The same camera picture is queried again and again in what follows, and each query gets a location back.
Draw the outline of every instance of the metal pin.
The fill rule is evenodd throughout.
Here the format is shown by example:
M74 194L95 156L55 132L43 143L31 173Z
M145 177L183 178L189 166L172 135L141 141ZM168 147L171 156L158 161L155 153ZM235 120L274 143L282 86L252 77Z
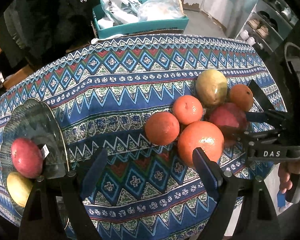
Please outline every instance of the metal pin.
M44 178L45 178L45 177L41 175L41 176L39 176L39 177L37 178L37 181L38 181L38 182L42 182L42 181L44 180Z
M73 176L75 176L75 171L69 171L67 173L67 175L68 175L68 177L73 177Z
M261 177L261 176L255 176L255 179L258 181L258 182L261 182L261 181L263 181L263 178Z
M232 172L231 171L224 171L223 175L229 178L229 177L232 176Z

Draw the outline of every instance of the orange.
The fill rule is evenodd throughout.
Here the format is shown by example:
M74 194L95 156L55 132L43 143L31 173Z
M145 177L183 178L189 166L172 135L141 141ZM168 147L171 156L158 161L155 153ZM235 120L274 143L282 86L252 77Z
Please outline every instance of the orange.
M145 125L148 140L157 145L172 143L178 137L179 130L178 120L168 112L153 114Z
M185 95L174 102L172 112L180 123L188 125L201 119L203 108L195 97Z
M249 111L253 106L253 94L250 88L243 84L234 85L229 92L229 100L243 111Z
M188 125L178 140L180 158L188 165L193 166L192 152L201 147L208 158L217 162L222 155L224 137L220 129L213 123L196 121Z

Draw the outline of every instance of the tablecloth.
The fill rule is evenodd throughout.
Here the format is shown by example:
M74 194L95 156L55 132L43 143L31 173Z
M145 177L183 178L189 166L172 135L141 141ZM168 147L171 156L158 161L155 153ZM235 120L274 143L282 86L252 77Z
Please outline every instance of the tablecloth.
M43 67L0 98L2 132L13 109L28 98L52 109L66 142L71 167L98 148L108 164L94 192L84 200L92 222L106 239L185 239L201 231L215 202L176 145L154 146L142 129L157 111L194 93L197 76L218 69L231 87L253 79L278 110L281 94L255 50L242 41L195 35L154 34L103 41ZM259 111L255 102L252 111ZM254 131L271 129L253 123ZM241 178L265 177L273 164L245 165L242 145L226 148L223 170ZM19 225L21 217L3 186L0 215ZM75 238L71 224L66 232Z

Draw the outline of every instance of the teal box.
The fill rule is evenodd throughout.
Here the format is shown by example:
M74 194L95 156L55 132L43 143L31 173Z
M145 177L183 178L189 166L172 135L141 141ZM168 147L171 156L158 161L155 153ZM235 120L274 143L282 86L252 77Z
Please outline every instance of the teal box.
M140 3L144 3L145 1L148 0L139 0ZM101 4L94 7L92 9L92 13L93 13L94 25L98 33L98 37L100 39L105 39L115 34L128 35L128 34L144 33L144 32L166 30L166 29L168 30L177 29L177 30L184 31L189 21L189 18L184 16L180 19L173 19L173 20L157 20L157 21L122 24L122 25L101 30L97 23L98 20L100 20L105 16L105 12L103 11Z

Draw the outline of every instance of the white sneaker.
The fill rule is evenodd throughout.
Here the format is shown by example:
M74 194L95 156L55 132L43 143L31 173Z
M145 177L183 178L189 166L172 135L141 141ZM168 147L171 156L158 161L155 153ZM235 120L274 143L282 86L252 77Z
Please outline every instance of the white sneaker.
M254 37L250 37L246 40L247 44L249 44L250 46L253 46L255 44L255 39Z
M239 35L244 41L246 41L249 38L249 33L247 30L241 31Z

